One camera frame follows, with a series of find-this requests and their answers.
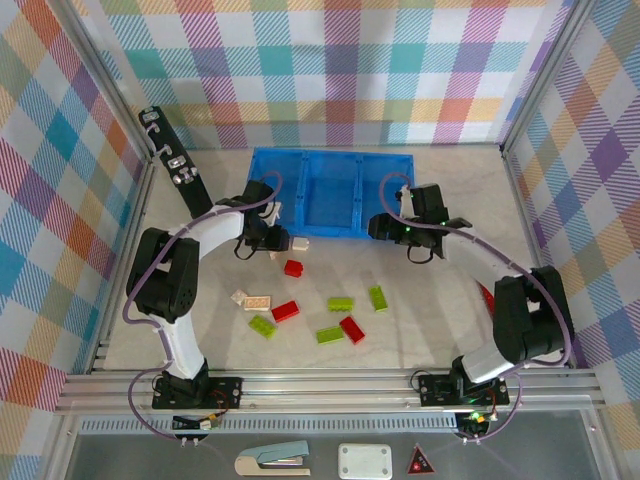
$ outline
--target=plaid wallpaper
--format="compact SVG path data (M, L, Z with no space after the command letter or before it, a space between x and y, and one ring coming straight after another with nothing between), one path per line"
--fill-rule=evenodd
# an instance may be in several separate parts
M0 478L84 366L142 164L44 0L0 0Z
M576 353L593 367L640 478L640 0L600 0L515 148Z
M242 148L498 141L572 1L74 3L134 110Z

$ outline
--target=stapler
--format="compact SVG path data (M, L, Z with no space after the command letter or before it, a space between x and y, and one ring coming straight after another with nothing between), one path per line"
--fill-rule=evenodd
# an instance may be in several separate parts
M307 455L309 444L305 440L248 448L236 458L236 473L243 477L309 477L308 468L289 468L302 466Z

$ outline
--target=lime green lego brick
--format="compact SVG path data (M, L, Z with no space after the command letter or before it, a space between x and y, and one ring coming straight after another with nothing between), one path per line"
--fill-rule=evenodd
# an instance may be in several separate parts
M389 306L387 305L387 300L384 298L384 293L382 293L382 288L380 288L380 285L371 287L369 289L369 296L371 297L371 303L373 303L373 308L376 312L384 312L389 308Z
M277 330L275 325L260 315L253 317L249 322L249 326L267 340L273 337Z
M350 312L353 310L353 298L333 297L329 299L328 307L330 312Z
M343 338L344 332L342 331L342 327L325 328L324 330L318 330L316 332L316 339L318 340L319 345L337 342Z

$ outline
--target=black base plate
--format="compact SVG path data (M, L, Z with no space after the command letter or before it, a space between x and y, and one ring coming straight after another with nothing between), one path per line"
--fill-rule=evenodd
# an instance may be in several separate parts
M503 385L505 387L504 393L500 391ZM459 407L469 404L477 408L493 405L493 397L488 391L483 392L480 397L474 395L460 401L452 391L449 375L420 375L418 388L420 390L420 405L423 407ZM496 382L491 390L496 396L496 405L509 405L509 393L506 390L505 382Z
M163 378L158 378L155 384L151 408L154 410L220 410L219 399L227 400L222 408L235 410L240 408L240 398L242 397L242 378L240 377L209 377L209 395L199 404L186 395L182 395L170 389Z

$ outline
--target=gray floor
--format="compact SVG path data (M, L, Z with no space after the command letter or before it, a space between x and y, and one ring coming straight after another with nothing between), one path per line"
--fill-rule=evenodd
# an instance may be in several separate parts
M241 478L233 469L246 448L307 440L305 466L313 479L338 478L338 445L385 443L391 446L393 478L407 475L411 454L419 443L436 473L427 478L451 480L535 479L595 480L597 474L579 412L522 412L500 435L480 446L462 445L453 434L401 433L387 435L229 434L210 436L216 451L199 446L180 448L178 442L152 435L81 435L71 458L67 480L146 480Z
M463 216L513 259L531 257L497 147L377 148L413 154L416 182L438 183L450 215ZM197 151L192 157L211 197L242 192L251 150ZM172 228L190 218L164 170L158 172L144 228ZM211 367L446 367L490 335L490 319L477 284L439 259L412 265L405 248L393 244L340 239L311 239L307 252L288 252L277 260L256 254L237 260L231 244L218 248L200 264L194 306L196 337ZM286 259L300 260L300 279L282 272ZM368 288L381 285L389 311L376 314ZM301 314L279 325L267 341L247 323L251 312L229 296L242 289L271 295L273 305L295 299ZM353 316L367 337L358 346L348 340L317 345L316 330L338 325L344 315L327 312L331 296L355 298ZM148 327L116 322L105 368L140 369L163 362L157 335Z

